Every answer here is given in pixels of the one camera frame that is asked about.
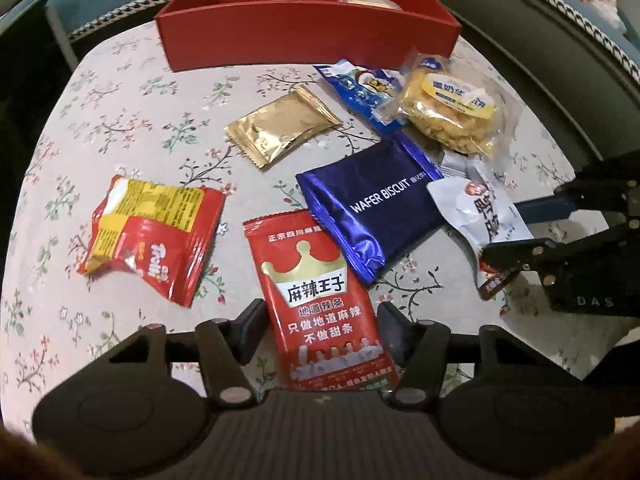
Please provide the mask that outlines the floral tablecloth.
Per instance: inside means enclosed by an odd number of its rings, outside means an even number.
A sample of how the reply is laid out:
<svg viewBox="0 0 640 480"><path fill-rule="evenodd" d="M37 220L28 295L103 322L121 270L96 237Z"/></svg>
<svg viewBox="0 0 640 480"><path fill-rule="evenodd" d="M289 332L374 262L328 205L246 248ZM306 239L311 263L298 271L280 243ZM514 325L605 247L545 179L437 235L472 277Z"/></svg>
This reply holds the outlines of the floral tablecloth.
<svg viewBox="0 0 640 480"><path fill-rule="evenodd" d="M262 296L242 223L305 207L295 175L378 142L346 112L310 65L250 65L173 73L155 24L105 40L75 70L32 148L14 214L1 295L1 408L10 429L30 434L40 398L139 327L190 332L209 318L235 318ZM226 140L229 122L305 86L341 117L260 172ZM506 189L514 202L545 196L574 169L528 108L521 114ZM190 309L141 278L76 272L90 220L111 178L216 188L224 202L213 255ZM550 310L537 275L526 273L493 300L475 289L473 258L449 228L399 260L370 289L409 318L431 318L455 333L497 324L577 377L585 377L634 325L626 318Z"/></svg>

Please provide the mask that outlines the white red snack packet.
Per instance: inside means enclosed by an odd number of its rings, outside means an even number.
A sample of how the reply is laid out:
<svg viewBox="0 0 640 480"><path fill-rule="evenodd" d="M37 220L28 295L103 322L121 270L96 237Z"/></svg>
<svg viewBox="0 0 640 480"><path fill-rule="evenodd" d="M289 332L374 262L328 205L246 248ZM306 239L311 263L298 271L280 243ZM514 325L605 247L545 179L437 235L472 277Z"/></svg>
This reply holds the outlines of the white red snack packet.
<svg viewBox="0 0 640 480"><path fill-rule="evenodd" d="M480 298L489 300L518 275L515 270L496 270L482 260L492 243L531 240L532 233L518 208L501 188L464 177L446 177L427 185L442 215L468 243L475 258L475 277Z"/></svg>

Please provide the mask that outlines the silver white snack packet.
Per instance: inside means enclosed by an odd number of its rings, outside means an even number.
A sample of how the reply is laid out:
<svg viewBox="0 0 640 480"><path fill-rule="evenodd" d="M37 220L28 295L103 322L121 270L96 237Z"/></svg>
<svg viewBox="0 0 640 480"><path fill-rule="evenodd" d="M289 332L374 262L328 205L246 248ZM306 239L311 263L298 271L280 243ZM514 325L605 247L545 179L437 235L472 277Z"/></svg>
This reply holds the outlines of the silver white snack packet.
<svg viewBox="0 0 640 480"><path fill-rule="evenodd" d="M441 148L436 154L436 164L445 177L464 177L477 183L501 184L499 175L484 155L463 155L449 148Z"/></svg>

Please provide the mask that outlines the red yellow Trolli packet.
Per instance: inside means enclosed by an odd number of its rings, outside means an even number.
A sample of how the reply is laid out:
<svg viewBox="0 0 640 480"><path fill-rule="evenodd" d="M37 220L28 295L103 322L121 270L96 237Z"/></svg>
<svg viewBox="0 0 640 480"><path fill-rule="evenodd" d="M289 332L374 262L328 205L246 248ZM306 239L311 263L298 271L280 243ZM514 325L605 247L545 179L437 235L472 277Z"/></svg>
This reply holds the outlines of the red yellow Trolli packet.
<svg viewBox="0 0 640 480"><path fill-rule="evenodd" d="M116 174L93 211L91 237L78 272L134 273L169 301L188 308L225 199L206 186L180 188Z"/></svg>

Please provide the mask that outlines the red spicy strip packet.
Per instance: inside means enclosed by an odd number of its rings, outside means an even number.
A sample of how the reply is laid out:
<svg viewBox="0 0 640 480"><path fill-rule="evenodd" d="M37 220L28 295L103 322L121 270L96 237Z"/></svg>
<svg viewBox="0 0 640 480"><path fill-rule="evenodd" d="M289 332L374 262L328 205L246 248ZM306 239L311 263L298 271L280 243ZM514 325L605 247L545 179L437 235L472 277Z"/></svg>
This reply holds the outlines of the red spicy strip packet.
<svg viewBox="0 0 640 480"><path fill-rule="evenodd" d="M288 386L396 386L396 367L378 336L369 293L311 214L298 210L248 220L244 234Z"/></svg>

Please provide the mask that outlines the blue wafer biscuit packet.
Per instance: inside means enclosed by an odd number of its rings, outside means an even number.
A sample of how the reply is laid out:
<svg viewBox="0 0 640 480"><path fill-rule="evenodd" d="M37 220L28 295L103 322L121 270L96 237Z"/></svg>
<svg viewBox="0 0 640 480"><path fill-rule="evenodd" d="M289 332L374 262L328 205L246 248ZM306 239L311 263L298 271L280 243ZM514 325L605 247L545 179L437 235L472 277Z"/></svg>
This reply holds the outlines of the blue wafer biscuit packet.
<svg viewBox="0 0 640 480"><path fill-rule="evenodd" d="M427 185L442 173L405 133L296 176L307 208L371 285L445 220Z"/></svg>

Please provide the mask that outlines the blue coconut snack packet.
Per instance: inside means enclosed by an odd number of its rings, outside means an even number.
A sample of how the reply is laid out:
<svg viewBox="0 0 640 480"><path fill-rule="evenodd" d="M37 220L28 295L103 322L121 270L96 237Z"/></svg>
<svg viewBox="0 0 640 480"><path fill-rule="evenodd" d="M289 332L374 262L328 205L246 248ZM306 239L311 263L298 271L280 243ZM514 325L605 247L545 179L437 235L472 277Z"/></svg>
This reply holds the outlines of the blue coconut snack packet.
<svg viewBox="0 0 640 480"><path fill-rule="evenodd" d="M402 119L383 117L378 110L393 101L402 88L394 75L380 68L355 65L349 60L315 65L314 69L346 108L363 118L380 136L390 136L404 126Z"/></svg>

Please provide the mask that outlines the clear egg waffle packet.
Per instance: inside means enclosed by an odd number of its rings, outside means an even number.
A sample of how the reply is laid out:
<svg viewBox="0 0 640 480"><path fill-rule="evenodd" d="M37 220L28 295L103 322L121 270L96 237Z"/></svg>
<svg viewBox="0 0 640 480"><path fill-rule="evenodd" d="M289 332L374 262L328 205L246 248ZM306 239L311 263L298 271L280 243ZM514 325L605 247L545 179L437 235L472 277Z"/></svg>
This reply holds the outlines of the clear egg waffle packet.
<svg viewBox="0 0 640 480"><path fill-rule="evenodd" d="M465 155L495 159L510 148L524 105L480 70L413 50L400 71L402 87L376 109L405 119L429 138Z"/></svg>

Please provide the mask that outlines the gold foil snack packet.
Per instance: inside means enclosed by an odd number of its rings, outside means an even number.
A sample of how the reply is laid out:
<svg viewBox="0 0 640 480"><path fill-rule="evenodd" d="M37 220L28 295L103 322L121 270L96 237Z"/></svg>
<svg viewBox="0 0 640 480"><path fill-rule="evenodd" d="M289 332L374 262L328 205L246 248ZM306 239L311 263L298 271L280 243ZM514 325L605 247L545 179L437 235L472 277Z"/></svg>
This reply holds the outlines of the gold foil snack packet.
<svg viewBox="0 0 640 480"><path fill-rule="evenodd" d="M341 124L318 96L298 87L235 120L224 131L257 168L264 169L316 134Z"/></svg>

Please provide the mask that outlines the red rectangular box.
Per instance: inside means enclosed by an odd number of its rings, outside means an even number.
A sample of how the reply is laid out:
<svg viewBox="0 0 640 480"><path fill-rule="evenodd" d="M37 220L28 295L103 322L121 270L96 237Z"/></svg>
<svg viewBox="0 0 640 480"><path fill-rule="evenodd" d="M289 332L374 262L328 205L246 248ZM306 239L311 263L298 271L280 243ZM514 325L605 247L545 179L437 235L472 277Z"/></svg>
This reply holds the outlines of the red rectangular box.
<svg viewBox="0 0 640 480"><path fill-rule="evenodd" d="M448 56L461 26L438 0L171 0L156 26L175 72L246 64L398 68Z"/></svg>

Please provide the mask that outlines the dark green sofa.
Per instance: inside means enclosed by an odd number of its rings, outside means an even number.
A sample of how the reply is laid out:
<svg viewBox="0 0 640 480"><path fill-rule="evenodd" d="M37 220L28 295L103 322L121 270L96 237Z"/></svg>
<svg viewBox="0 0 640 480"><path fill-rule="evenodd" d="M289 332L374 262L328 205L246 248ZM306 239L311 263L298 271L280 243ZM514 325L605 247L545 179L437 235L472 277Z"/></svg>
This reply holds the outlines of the dark green sofa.
<svg viewBox="0 0 640 480"><path fill-rule="evenodd" d="M602 39L541 0L439 0L574 165L639 147L639 77Z"/></svg>

